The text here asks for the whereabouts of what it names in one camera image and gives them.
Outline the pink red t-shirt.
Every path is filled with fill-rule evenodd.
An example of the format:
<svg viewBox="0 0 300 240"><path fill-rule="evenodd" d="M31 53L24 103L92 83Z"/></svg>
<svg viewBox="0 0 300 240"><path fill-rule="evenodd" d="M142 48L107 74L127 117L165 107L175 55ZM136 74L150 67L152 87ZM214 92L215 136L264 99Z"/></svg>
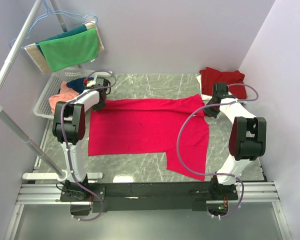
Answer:
<svg viewBox="0 0 300 240"><path fill-rule="evenodd" d="M199 94L180 99L107 100L90 115L88 155L165 153L167 170L199 181L206 170L209 125L198 112L177 137L186 119L204 105Z"/></svg>

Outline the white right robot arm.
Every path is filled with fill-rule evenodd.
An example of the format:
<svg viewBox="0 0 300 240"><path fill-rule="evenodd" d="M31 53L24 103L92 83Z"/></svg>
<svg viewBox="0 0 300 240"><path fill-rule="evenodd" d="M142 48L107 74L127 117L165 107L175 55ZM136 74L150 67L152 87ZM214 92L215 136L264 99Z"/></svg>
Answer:
<svg viewBox="0 0 300 240"><path fill-rule="evenodd" d="M229 94L225 82L213 85L212 98L204 113L216 118L223 113L232 123L228 141L229 156L210 181L209 193L216 200L236 192L236 178L251 162L266 151L267 121L246 110L234 95Z"/></svg>

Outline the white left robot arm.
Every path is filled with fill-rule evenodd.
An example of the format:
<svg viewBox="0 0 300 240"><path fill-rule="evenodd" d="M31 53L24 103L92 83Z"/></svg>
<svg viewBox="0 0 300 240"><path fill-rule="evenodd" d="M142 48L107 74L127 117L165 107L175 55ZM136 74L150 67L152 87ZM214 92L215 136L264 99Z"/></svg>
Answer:
<svg viewBox="0 0 300 240"><path fill-rule="evenodd" d="M69 100L56 102L52 125L52 133L61 144L66 160L67 177L61 196L74 201L84 201L92 195L82 157L86 111L103 109L112 87L110 81L104 77L85 77L81 83L81 93Z"/></svg>

